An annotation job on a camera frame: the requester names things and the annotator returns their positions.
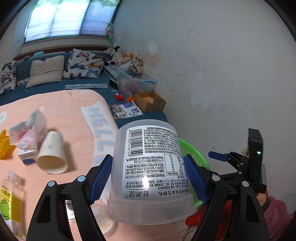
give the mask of pink plastic bag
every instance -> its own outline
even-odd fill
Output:
[[[37,143],[47,134],[47,120],[40,110],[35,110],[27,121],[23,121],[9,130],[11,145],[22,150],[37,148]]]

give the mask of cardboard box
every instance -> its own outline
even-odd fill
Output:
[[[142,97],[146,96],[151,96],[154,99],[154,103],[146,103],[142,99]],[[166,105],[166,101],[154,92],[137,92],[135,93],[134,98],[136,106],[139,107],[143,113],[163,110]]]
[[[18,149],[18,156],[25,165],[34,163],[37,155],[38,155],[38,150]]]

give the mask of butterfly pillow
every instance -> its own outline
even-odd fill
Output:
[[[94,53],[73,49],[65,66],[63,78],[91,78],[98,79],[104,68],[104,60]]]
[[[17,87],[16,61],[0,66],[0,95],[15,90]]]

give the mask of orange butterfly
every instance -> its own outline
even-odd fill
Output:
[[[94,67],[97,67],[97,68],[101,69],[101,68],[102,68],[102,65],[101,65],[101,64],[96,65],[95,63],[91,63],[91,64],[89,65],[89,68],[94,68]]]

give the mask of window frame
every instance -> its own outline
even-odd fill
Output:
[[[78,38],[78,37],[79,37],[79,38],[81,38],[81,37],[85,37],[85,38],[100,38],[100,39],[102,39],[102,38],[106,38],[106,39],[107,39],[107,38],[108,38],[107,34],[106,34],[106,35],[80,34],[80,32],[81,32],[81,28],[80,28],[80,30],[79,30],[79,34],[78,34],[78,35],[59,35],[59,36],[51,36],[51,37],[45,37],[45,38],[35,39],[35,40],[31,40],[31,41],[27,41],[27,42],[26,42],[27,28],[28,28],[28,25],[29,25],[29,22],[30,22],[30,19],[31,19],[31,16],[32,16],[32,13],[33,13],[33,10],[34,10],[34,8],[35,8],[35,5],[36,5],[37,1],[38,1],[38,0],[34,0],[34,6],[33,6],[33,8],[31,9],[31,13],[30,13],[30,16],[29,16],[29,19],[28,19],[28,22],[27,22],[27,25],[26,25],[26,28],[25,28],[24,42],[23,42],[23,44],[22,44],[23,46],[26,46],[27,44],[30,45],[30,44],[35,43],[35,42],[43,42],[43,41],[53,40],[53,39]],[[116,6],[116,8],[115,8],[115,11],[114,11],[114,13],[113,13],[113,16],[112,16],[110,22],[112,22],[112,23],[114,22],[114,19],[115,19],[115,17],[116,17],[117,11],[118,11],[118,8],[119,8],[120,4],[122,3],[122,1],[123,1],[123,0],[119,0],[119,2],[118,2],[117,6]]]

